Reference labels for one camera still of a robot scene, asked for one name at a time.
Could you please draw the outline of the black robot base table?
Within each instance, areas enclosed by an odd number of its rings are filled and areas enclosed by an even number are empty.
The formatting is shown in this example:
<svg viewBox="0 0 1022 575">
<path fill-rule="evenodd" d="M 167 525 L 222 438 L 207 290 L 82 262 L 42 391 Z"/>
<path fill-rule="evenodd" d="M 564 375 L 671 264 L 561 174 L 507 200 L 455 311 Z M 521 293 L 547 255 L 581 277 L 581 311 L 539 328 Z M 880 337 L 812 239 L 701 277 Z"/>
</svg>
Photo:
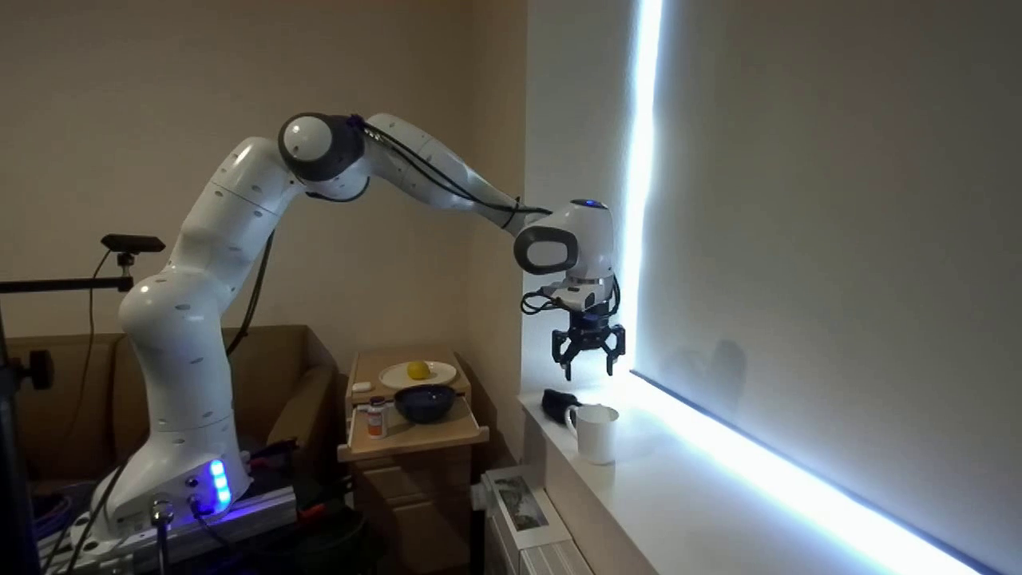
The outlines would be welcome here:
<svg viewBox="0 0 1022 575">
<path fill-rule="evenodd" d="M 273 458 L 134 455 L 85 507 L 38 542 L 42 575 L 119 575 L 193 560 L 217 545 L 318 528 L 339 511 L 325 493 L 303 499 Z"/>
</svg>

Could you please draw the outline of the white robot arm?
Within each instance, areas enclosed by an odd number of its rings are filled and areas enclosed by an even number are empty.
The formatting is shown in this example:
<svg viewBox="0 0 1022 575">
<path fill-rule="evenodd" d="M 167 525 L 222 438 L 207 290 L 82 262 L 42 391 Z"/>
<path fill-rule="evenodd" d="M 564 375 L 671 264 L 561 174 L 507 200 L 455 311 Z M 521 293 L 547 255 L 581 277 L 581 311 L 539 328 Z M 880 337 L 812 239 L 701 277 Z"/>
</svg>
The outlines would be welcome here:
<svg viewBox="0 0 1022 575">
<path fill-rule="evenodd" d="M 111 535 L 147 528 L 153 503 L 222 515 L 246 494 L 220 321 L 292 198 L 354 200 L 375 178 L 421 206 L 479 215 L 513 239 L 521 271 L 547 282 L 521 296 L 521 311 L 569 318 L 551 331 L 554 366 L 584 353 L 626 356 L 610 210 L 600 200 L 521 206 L 405 117 L 301 113 L 273 139 L 246 139 L 222 156 L 186 215 L 170 262 L 119 308 L 147 388 L 150 434 L 94 499 Z"/>
</svg>

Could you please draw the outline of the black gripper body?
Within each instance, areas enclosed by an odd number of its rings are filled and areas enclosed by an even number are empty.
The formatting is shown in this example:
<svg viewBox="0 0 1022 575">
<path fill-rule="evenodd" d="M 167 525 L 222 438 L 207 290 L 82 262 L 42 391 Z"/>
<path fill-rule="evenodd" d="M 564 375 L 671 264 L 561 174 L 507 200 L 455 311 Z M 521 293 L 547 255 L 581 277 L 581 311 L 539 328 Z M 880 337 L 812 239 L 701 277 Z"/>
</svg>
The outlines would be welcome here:
<svg viewBox="0 0 1022 575">
<path fill-rule="evenodd" d="M 561 311 L 569 324 L 551 331 L 551 343 L 581 340 L 584 331 L 605 331 L 619 311 L 619 282 L 605 277 L 561 277 L 521 293 L 521 314 Z"/>
</svg>

